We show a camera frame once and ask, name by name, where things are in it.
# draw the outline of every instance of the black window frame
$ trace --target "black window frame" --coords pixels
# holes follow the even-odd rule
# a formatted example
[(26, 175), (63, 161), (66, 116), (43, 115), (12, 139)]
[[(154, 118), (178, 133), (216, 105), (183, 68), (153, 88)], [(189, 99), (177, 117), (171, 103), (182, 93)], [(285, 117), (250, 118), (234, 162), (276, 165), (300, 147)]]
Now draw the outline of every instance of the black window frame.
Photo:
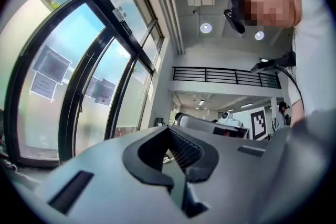
[[(153, 8), (149, 0), (145, 0), (147, 8), (152, 16), (152, 21), (148, 25), (148, 29), (145, 32), (140, 43), (135, 39), (133, 34), (130, 34), (122, 27), (118, 19), (112, 12), (115, 7), (110, 0), (68, 0), (60, 7), (54, 10), (51, 14), (45, 18), (45, 20), (35, 29), (30, 36), (26, 44), (24, 45), (21, 54), (17, 58), (12, 70), (11, 77), (9, 79), (5, 109), (4, 109), (4, 131), (6, 146), (8, 151), (9, 160), (13, 164), (29, 167), (56, 167), (60, 163), (63, 163), (75, 155), (75, 143), (76, 143), (76, 127), (78, 121), (78, 114), (81, 106), (81, 98), (84, 94), (85, 83), (90, 80), (93, 75), (92, 69), (97, 67), (99, 58), (102, 57), (105, 50), (99, 48), (97, 44), (100, 44), (101, 39), (104, 40), (115, 38), (130, 54), (130, 60), (128, 61), (126, 68), (121, 76), (119, 84), (116, 88), (108, 120), (106, 124), (106, 131), (104, 140), (114, 137), (116, 124), (119, 116), (119, 111), (122, 105), (122, 100), (132, 75), (132, 71), (136, 62), (139, 60), (143, 67), (147, 70), (151, 80), (157, 58), (160, 54), (164, 37), (162, 35), (160, 25), (153, 11)], [(49, 34), (56, 28), (56, 26), (63, 21), (71, 12), (82, 4), (87, 4), (94, 14), (104, 23), (105, 28), (101, 31), (99, 36), (91, 43), (87, 48), (86, 53), (93, 58), (89, 59), (86, 53), (82, 56), (81, 61), (78, 63), (73, 76), (71, 77), (66, 96), (64, 97), (60, 121), (58, 130), (58, 153), (59, 160), (54, 159), (33, 159), (21, 157), (19, 152), (18, 143), (18, 131), (17, 131), (17, 119), (18, 119), (18, 106), (20, 100), (21, 90), (26, 79), (29, 67), (39, 51), (39, 48), (44, 43)], [(156, 27), (160, 34), (159, 41), (156, 44), (157, 53), (152, 62), (143, 50), (143, 45), (147, 38), (151, 34), (152, 29)], [(144, 111), (145, 102), (141, 107), (141, 117)]]

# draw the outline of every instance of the person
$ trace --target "person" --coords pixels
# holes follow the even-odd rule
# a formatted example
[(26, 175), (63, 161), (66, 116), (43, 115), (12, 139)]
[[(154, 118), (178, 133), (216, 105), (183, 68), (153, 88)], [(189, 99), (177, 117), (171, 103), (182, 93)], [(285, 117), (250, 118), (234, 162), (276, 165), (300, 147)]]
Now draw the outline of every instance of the person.
[(325, 0), (231, 0), (247, 25), (294, 27), (291, 68), (301, 96), (288, 80), (291, 126), (313, 112), (336, 108), (335, 21)]
[(274, 131), (285, 128), (287, 126), (285, 111), (289, 108), (285, 102), (279, 104), (279, 111), (277, 111), (277, 116), (275, 118), (272, 127)]

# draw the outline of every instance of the sky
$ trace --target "sky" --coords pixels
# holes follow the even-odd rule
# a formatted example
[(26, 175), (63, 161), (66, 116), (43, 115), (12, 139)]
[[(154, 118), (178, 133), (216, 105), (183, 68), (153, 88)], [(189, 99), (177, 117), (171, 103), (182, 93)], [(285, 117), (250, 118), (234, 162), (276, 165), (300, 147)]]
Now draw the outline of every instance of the sky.
[[(54, 0), (55, 3), (64, 3), (67, 0)], [(135, 38), (140, 42), (146, 32), (146, 25), (133, 0), (111, 0), (115, 7), (122, 7), (126, 13), (125, 21), (130, 26)], [(95, 16), (91, 9), (83, 4), (65, 18), (51, 33), (45, 44), (63, 57), (71, 60), (71, 67), (75, 68), (80, 58), (104, 28), (104, 24)], [(153, 39), (149, 36), (144, 50), (151, 60), (154, 59), (156, 48)], [(94, 76), (103, 78), (117, 85), (124, 71), (130, 55), (115, 40), (102, 57)], [(142, 84), (148, 76), (147, 71), (137, 63), (134, 77)]]

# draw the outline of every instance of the metal railing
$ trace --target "metal railing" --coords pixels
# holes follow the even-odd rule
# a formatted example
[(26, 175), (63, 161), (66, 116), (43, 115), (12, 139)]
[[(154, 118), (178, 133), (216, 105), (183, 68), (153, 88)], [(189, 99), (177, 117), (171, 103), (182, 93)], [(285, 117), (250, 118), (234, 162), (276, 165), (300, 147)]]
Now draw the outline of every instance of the metal railing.
[(173, 80), (241, 84), (281, 89), (276, 74), (213, 67), (173, 67)]

